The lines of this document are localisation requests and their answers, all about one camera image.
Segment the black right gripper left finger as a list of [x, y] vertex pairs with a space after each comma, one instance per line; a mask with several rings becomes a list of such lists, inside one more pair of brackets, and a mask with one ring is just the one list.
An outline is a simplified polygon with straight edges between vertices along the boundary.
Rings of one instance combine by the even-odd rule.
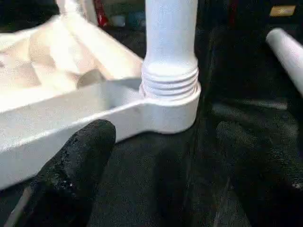
[[95, 120], [75, 132], [24, 189], [6, 227], [84, 227], [116, 142], [116, 128]]

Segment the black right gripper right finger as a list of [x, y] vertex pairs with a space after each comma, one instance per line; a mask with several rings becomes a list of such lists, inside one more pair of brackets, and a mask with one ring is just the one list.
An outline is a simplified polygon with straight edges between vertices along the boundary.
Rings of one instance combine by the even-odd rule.
[[232, 186], [253, 227], [303, 225], [303, 160], [234, 122], [216, 129]]

